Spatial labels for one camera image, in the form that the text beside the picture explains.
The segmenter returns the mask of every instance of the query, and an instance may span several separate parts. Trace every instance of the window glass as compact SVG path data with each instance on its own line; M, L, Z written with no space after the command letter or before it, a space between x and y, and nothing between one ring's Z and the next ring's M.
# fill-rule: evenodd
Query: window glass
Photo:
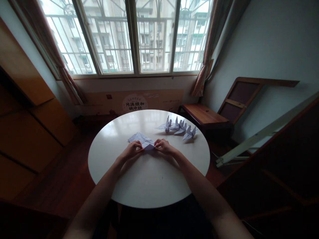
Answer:
M200 70L212 4L181 0L173 71Z
M135 2L140 72L169 72L172 53L170 35L174 30L176 1L136 0Z
M96 74L72 1L41 0L40 3L68 72Z
M103 73L133 73L125 1L82 0L82 4L91 22L90 33L103 43L94 46L98 54L107 59L103 62L99 59Z

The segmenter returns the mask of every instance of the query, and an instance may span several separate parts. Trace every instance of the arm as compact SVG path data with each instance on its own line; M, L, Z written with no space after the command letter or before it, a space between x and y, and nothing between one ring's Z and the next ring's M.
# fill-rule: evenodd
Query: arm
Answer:
M64 239L92 238L96 224L112 196L124 163L142 151L144 151L144 149L139 141L129 143L127 148L117 157L113 165L104 174L86 199L66 231Z
M172 156L178 163L187 184L222 239L253 238L216 188L195 168L185 156L168 141L155 141L156 150Z

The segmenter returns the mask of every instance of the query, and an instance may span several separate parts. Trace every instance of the white paper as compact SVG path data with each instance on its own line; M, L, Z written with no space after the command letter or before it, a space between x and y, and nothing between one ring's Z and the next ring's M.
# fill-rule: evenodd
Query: white paper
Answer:
M187 128L187 131L186 131L184 137L183 137L183 140L190 139L190 138L194 137L195 133L196 133L196 126L192 131L190 131L190 126L189 126Z
M186 131L186 127L187 127L187 124L184 123L184 120L180 120L179 121L179 124L178 124L178 130L174 133L174 134L179 134L179 133L183 133Z
M139 140L142 144L142 147L145 150L152 150L154 149L154 141L151 140L150 138L147 138L144 134L137 132L136 134L134 134L131 138L128 139L128 141L131 143L135 140Z
M156 129L164 130L166 133L168 133L169 130L170 130L171 125L172 125L172 120L169 119L169 116L168 116L167 119L166 119L166 123L160 125Z
M181 124L184 125L184 121L182 122L182 120L181 120L180 123L178 123L178 118L176 117L175 124L172 124L170 126L169 130L171 130L171 131L179 130Z

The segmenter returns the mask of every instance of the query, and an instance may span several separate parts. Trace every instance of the cabinet door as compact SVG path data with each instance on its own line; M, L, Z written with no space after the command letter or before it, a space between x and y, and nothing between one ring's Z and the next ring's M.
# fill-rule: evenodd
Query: cabinet door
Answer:
M35 176L0 154L0 198L13 200Z
M0 66L34 104L54 98L37 69L0 19Z
M10 93L2 85L0 85L0 116L21 109L21 105L19 105Z
M0 118L0 151L41 172L62 146L27 111Z
M32 108L31 113L64 146L77 132L72 120L57 99Z

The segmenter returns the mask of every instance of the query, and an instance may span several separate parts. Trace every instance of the forearm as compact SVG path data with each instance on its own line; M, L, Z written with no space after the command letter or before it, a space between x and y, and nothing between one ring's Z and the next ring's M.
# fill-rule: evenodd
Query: forearm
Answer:
M177 151L173 157L178 163L190 190L209 220L213 220L215 217L229 211L232 212L231 207L216 188L214 188L204 175L202 175L181 152Z
M75 238L78 231L81 238L92 237L95 226L111 199L123 165L124 160L117 158L76 214L64 238Z
M229 239L253 238L217 189L179 151L173 154L187 184L218 235Z

